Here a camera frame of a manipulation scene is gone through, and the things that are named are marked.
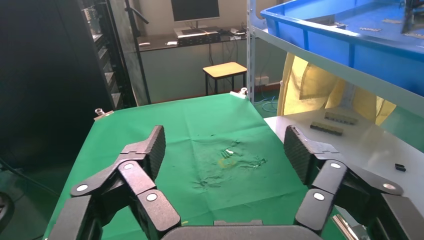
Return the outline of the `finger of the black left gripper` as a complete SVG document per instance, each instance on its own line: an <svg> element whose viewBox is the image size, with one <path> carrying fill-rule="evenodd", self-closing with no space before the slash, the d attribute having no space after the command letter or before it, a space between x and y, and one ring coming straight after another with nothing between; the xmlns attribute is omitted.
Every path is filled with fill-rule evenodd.
<svg viewBox="0 0 424 240"><path fill-rule="evenodd" d="M424 1L423 0L404 0L404 17L401 28L402 34L408 34L413 31L424 28Z"/></svg>

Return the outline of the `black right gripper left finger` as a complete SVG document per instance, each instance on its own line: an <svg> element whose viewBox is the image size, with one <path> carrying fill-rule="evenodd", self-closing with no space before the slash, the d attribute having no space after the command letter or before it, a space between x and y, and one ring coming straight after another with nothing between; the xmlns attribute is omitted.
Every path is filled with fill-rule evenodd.
<svg viewBox="0 0 424 240"><path fill-rule="evenodd" d="M100 240L103 227L126 207L149 240L180 227L180 215L155 183L165 152L162 125L147 139L126 145L112 165L71 189L47 238Z"/></svg>

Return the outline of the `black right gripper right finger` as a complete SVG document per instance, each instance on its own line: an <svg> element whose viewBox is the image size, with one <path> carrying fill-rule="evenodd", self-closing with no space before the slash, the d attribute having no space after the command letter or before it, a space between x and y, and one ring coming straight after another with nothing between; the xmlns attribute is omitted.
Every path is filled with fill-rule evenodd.
<svg viewBox="0 0 424 240"><path fill-rule="evenodd" d="M285 129L284 152L308 187L294 223L321 235L334 206L364 225L372 240L421 240L424 218L400 185L346 161L332 145Z"/></svg>

